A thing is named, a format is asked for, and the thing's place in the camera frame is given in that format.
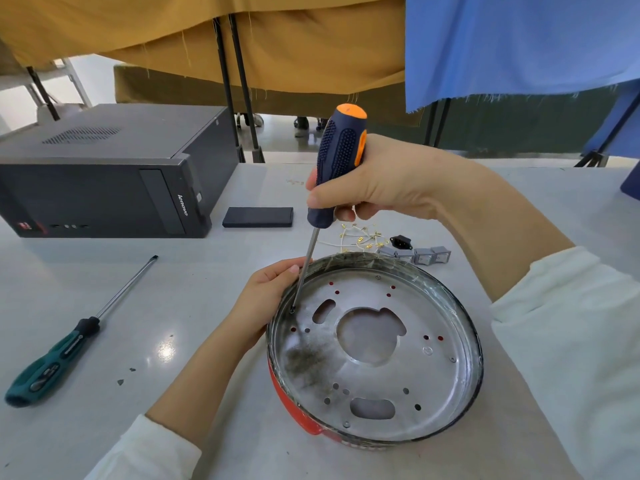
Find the computer vent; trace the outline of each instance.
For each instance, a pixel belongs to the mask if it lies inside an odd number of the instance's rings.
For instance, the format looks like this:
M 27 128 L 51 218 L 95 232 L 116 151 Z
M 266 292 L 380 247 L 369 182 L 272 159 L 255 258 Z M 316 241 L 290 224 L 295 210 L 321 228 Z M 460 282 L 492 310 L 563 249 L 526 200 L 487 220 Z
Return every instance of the computer vent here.
M 43 141 L 43 144 L 92 144 L 110 138 L 122 128 L 76 126 Z

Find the orange and blue screwdriver handle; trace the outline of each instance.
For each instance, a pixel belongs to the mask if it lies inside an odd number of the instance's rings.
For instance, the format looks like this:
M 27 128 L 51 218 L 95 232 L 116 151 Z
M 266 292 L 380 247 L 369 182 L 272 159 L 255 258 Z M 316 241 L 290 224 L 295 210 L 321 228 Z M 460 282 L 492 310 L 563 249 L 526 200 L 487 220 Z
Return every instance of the orange and blue screwdriver handle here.
M 327 122 L 317 159 L 316 185 L 324 184 L 354 170 L 367 142 L 367 113 L 356 104 L 340 104 Z M 333 223 L 333 210 L 309 209 L 307 220 L 318 229 Z

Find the black metal pole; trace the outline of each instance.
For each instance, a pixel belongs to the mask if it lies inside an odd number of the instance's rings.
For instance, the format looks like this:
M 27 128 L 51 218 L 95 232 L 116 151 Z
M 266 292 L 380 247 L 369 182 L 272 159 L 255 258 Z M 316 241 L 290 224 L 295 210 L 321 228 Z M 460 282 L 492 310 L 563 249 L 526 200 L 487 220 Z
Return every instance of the black metal pole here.
M 227 69 L 227 57 L 225 55 L 225 44 L 222 41 L 222 29 L 220 28 L 220 19 L 213 19 L 213 30 L 216 32 L 216 40 L 218 41 L 218 56 L 220 58 L 220 71 L 222 71 L 222 83 L 225 87 L 225 96 L 227 97 L 227 106 L 229 108 L 229 118 L 231 119 L 231 128 L 233 128 L 234 139 L 236 141 L 236 153 L 240 163 L 246 163 L 244 159 L 244 150 L 240 140 L 238 140 L 238 131 L 236 129 L 236 118 L 234 112 L 234 101 L 231 97 L 231 83 L 229 82 L 229 71 Z
M 442 115 L 440 116 L 440 121 L 438 122 L 438 131 L 436 133 L 436 139 L 433 142 L 434 148 L 437 148 L 438 145 L 440 144 L 440 137 L 442 136 L 442 131 L 444 130 L 444 124 L 447 122 L 449 106 L 451 106 L 451 98 L 446 98 L 444 100 L 444 106 L 442 107 Z
M 251 130 L 251 140 L 253 142 L 253 162 L 265 163 L 262 149 L 258 145 L 258 135 L 255 133 L 255 122 L 253 121 L 253 108 L 251 107 L 251 99 L 249 96 L 249 86 L 246 83 L 246 74 L 244 72 L 244 63 L 242 60 L 242 50 L 240 49 L 240 37 L 238 36 L 238 28 L 236 26 L 236 15 L 229 15 L 229 24 L 231 25 L 231 37 L 234 40 L 234 49 L 236 50 L 236 62 L 238 64 L 238 72 L 240 74 L 240 84 L 244 96 L 244 105 L 246 106 L 247 119 L 249 119 L 249 129 Z
M 430 143 L 431 143 L 431 132 L 433 131 L 433 123 L 436 120 L 437 110 L 438 110 L 438 102 L 434 101 L 431 103 L 431 110 L 429 112 L 429 120 L 427 122 L 427 134 L 424 135 L 424 144 L 426 146 L 430 146 Z
M 587 167 L 593 167 L 596 165 L 600 166 L 601 162 L 604 160 L 603 153 L 607 151 L 607 148 L 609 147 L 609 145 L 613 142 L 616 136 L 618 136 L 618 133 L 620 133 L 620 130 L 627 123 L 627 121 L 629 120 L 631 115 L 636 111 L 638 106 L 640 106 L 640 92 L 638 92 L 634 100 L 631 101 L 631 104 L 629 104 L 628 108 L 622 114 L 622 117 L 618 120 L 618 122 L 613 127 L 611 132 L 607 135 L 606 138 L 604 138 L 604 141 L 602 142 L 600 147 L 597 149 L 597 151 L 592 150 L 587 154 L 580 155 L 582 158 L 578 163 L 576 163 L 575 166 L 576 167 L 583 167 L 585 165 L 587 165 Z
M 38 92 L 40 93 L 40 96 L 42 97 L 44 104 L 46 104 L 47 107 L 49 108 L 49 112 L 51 113 L 53 120 L 59 121 L 60 116 L 58 115 L 58 110 L 56 110 L 56 107 L 53 106 L 53 103 L 51 102 L 51 98 L 49 97 L 49 95 L 47 94 L 47 91 L 42 85 L 42 81 L 40 80 L 38 74 L 36 73 L 36 71 L 33 70 L 33 67 L 31 66 L 27 67 L 27 72 L 31 76 L 33 83 L 36 85 L 36 88 L 38 89 Z

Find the metal base plate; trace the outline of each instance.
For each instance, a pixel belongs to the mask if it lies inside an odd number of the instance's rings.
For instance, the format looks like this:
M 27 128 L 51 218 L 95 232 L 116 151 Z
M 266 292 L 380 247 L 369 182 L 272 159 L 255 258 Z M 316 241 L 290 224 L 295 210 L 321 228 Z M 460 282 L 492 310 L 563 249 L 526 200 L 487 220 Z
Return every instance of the metal base plate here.
M 269 360 L 302 411 L 351 440 L 387 445 L 442 431 L 466 412 L 483 376 L 476 331 L 430 274 L 372 253 L 309 266 L 268 328 Z

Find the green screwdriver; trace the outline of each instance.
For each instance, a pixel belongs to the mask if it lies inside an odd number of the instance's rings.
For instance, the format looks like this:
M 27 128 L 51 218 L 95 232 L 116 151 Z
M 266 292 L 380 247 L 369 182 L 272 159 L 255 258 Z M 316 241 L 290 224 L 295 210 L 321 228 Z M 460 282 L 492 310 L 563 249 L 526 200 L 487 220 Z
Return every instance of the green screwdriver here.
M 83 318 L 76 328 L 64 339 L 54 345 L 49 352 L 30 364 L 9 387 L 4 395 L 4 400 L 14 408 L 24 408 L 41 400 L 51 388 L 68 371 L 69 366 L 79 356 L 80 350 L 90 337 L 100 331 L 100 318 L 108 309 L 127 291 L 138 277 L 149 266 L 156 262 L 158 256 L 153 256 L 146 265 L 142 266 L 129 282 L 118 291 L 116 296 L 95 316 Z

